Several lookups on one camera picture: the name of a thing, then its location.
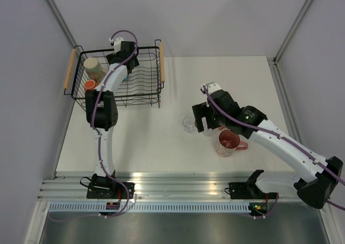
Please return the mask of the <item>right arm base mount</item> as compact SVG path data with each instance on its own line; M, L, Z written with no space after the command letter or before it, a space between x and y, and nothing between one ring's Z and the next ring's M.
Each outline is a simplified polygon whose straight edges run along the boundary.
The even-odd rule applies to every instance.
M251 174L246 182L230 182L228 187L224 189L224 192L228 194L231 200L270 200L277 197L275 192L263 192L256 185L258 177L264 172L264 170L255 170Z

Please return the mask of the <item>cream patterned mug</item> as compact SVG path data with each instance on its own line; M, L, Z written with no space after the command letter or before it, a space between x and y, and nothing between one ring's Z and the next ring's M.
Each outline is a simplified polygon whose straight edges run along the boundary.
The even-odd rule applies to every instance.
M99 63L99 59L91 57L84 61L84 69L90 79L101 82L107 71Z

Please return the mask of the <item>faceted clear glass cup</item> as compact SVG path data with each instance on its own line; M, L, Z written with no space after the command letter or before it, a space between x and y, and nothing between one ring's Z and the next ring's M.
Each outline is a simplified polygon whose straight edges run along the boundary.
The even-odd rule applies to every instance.
M202 134L204 136L210 137L210 136L212 136L215 133L215 130L212 129L212 128L209 129L206 124L204 124L203 126L204 126L204 131L202 132Z

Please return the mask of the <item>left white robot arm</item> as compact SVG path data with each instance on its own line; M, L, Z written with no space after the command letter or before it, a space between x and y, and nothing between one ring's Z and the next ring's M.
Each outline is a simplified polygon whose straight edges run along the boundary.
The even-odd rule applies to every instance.
M112 136L118 121L118 109L114 94L132 69L137 66L137 44L123 38L112 40L114 61L109 63L109 70L100 84L85 93L86 118L94 131L97 144L97 159L94 178L103 181L99 193L107 199L116 196L118 186L106 179L114 177L112 158Z

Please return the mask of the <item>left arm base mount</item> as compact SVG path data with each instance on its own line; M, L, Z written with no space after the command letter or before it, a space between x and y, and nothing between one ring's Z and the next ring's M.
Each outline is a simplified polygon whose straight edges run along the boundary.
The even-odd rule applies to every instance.
M90 177L82 177L79 181L80 185L87 188L87 199L132 199L135 192L135 184L132 182L124 182L124 186L128 189L128 193L124 186L111 180L109 177L98 176L94 174Z

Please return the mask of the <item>aluminium frame rail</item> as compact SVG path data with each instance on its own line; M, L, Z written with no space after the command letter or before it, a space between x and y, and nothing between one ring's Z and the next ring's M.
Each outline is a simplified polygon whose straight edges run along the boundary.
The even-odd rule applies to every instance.
M61 28L64 36L66 37L67 41L72 47L75 47L77 45L77 42L75 38L73 37L72 33L70 32L70 29L67 26L66 21L64 20L57 4L54 0L44 0L46 5L49 7L52 15L54 16L55 20L57 21L59 27Z

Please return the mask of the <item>small clear glass cup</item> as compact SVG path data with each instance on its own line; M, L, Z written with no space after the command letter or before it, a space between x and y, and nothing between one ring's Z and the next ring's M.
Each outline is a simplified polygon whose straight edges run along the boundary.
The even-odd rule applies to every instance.
M192 133L194 128L195 128L195 120L193 117L191 116L186 116L183 121L183 127L184 127L184 131L186 133Z

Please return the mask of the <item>orange mug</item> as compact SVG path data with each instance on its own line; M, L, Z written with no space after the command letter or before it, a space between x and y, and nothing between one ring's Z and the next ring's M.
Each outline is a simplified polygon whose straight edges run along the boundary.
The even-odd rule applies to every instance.
M97 86L98 86L98 82L92 79L89 79L87 81L84 82L84 91L88 91L88 90L94 90Z

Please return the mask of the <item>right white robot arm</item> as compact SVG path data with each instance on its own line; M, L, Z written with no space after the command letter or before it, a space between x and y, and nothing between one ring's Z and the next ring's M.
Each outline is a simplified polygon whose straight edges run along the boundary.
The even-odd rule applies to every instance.
M344 184L341 179L343 161L309 150L280 130L257 108L240 107L227 91L214 82L203 84L201 92L207 100L192 106L198 132L220 127L230 130L266 148L299 176L297 180L283 174L272 177L263 170L257 170L257 178L246 184L250 197L259 198L264 193L297 195L305 204L316 209L330 203L330 195L337 184Z

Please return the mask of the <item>pink patterned ceramic mug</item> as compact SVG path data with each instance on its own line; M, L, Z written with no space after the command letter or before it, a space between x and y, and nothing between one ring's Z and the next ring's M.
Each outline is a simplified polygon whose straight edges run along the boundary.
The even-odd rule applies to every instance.
M215 145L216 153L221 157L230 157L235 151L248 149L248 143L241 141L240 136L231 130L223 130Z

